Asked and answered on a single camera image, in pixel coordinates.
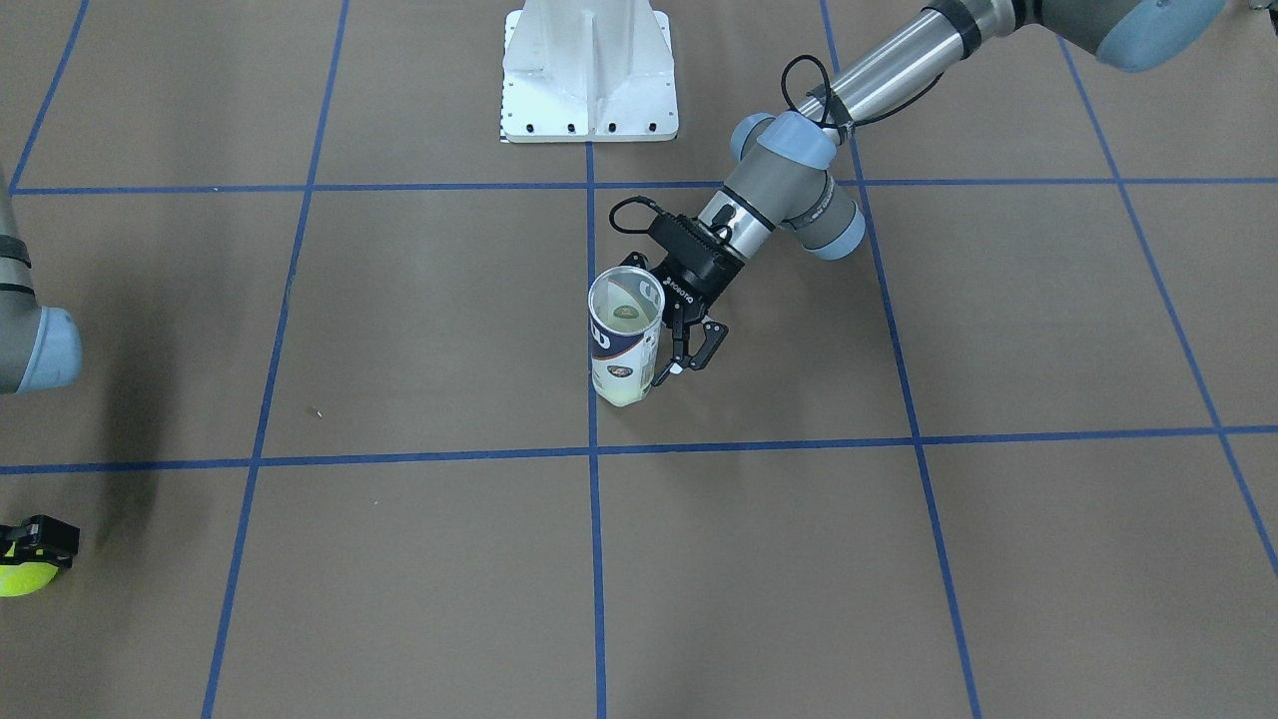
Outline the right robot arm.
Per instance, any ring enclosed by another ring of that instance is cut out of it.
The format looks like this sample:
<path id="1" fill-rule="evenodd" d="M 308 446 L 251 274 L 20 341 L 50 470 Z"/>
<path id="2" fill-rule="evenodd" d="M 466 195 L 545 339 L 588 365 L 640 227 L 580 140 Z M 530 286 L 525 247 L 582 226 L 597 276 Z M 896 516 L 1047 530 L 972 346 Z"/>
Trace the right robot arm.
<path id="1" fill-rule="evenodd" d="M 77 381 L 83 365 L 79 329 L 61 307 L 45 307 L 35 292 L 32 261 L 22 240 L 12 195 L 1 186 L 1 391 L 32 395 Z M 3 527 L 3 567 L 70 570 L 81 531 L 35 515 Z"/>

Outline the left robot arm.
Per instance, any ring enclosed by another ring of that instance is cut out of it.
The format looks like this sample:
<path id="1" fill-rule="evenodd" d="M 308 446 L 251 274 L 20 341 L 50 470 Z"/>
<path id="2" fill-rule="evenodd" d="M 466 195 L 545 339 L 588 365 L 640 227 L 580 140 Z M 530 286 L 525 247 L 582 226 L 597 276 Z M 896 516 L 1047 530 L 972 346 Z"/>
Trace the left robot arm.
<path id="1" fill-rule="evenodd" d="M 736 167 L 697 217 L 656 209 L 648 236 L 666 252 L 653 275 L 665 292 L 672 354 L 647 383 L 699 372 L 723 341 L 709 318 L 748 261 L 785 229 L 803 249 L 838 261 L 866 235 L 858 202 L 831 165 L 858 129 L 907 109 L 987 42 L 1042 26 L 1104 65 L 1150 70 L 1182 54 L 1220 14 L 1220 1 L 930 1 L 881 45 L 820 80 L 777 114 L 745 117 L 732 132 Z"/>

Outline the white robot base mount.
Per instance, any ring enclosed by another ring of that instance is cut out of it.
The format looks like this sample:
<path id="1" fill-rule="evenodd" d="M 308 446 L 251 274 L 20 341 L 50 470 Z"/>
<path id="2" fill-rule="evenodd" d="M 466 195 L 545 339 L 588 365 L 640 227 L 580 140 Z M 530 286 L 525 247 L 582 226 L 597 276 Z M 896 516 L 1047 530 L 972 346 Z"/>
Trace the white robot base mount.
<path id="1" fill-rule="evenodd" d="M 648 1 L 525 1 L 504 20 L 498 138 L 674 140 L 680 129 L 667 13 Z"/>

